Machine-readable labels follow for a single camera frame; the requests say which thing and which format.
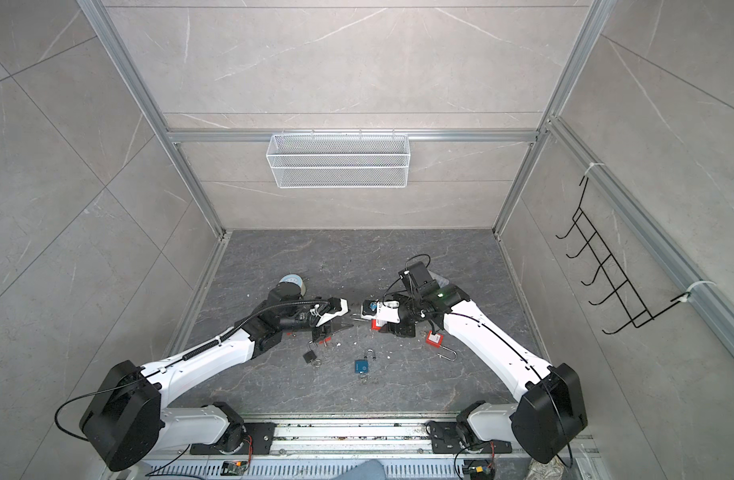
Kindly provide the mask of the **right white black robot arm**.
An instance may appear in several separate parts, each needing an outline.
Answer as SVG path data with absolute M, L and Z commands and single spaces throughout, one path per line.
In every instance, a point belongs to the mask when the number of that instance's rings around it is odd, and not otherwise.
M 411 327 L 429 321 L 457 338 L 492 370 L 517 401 L 502 414 L 478 401 L 458 414 L 456 430 L 466 445 L 516 442 L 535 461 L 547 464 L 570 448 L 588 426 L 580 378 L 569 365 L 558 366 L 523 347 L 453 284 L 421 296 L 394 292 L 387 300 L 364 303 L 382 326 Z

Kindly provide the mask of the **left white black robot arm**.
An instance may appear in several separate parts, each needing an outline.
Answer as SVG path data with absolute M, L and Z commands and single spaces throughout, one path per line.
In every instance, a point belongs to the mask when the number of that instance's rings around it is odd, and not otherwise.
M 203 446 L 222 454 L 249 447 L 243 418 L 227 403 L 175 408 L 173 402 L 224 370 L 268 352 L 287 332 L 308 331 L 315 343 L 340 329 L 346 299 L 307 299 L 301 285 L 279 282 L 252 312 L 216 336 L 185 351 L 144 365 L 129 360 L 111 367 L 73 438 L 93 447 L 112 472 L 128 469 L 148 454 L 178 446 Z

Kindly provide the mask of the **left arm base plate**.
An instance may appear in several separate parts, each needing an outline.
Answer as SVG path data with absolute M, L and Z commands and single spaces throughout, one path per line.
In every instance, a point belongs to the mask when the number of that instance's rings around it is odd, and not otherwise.
M 267 455 L 270 453 L 276 424 L 272 422 L 244 423 L 230 426 L 216 444 L 195 444 L 191 455 Z

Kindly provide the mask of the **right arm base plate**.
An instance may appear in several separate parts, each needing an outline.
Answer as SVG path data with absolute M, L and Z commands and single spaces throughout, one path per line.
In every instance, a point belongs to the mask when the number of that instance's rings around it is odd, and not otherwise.
M 435 454 L 452 453 L 489 453 L 510 454 L 512 444 L 502 440 L 480 440 L 473 431 L 462 422 L 428 421 L 425 423 L 432 451 Z

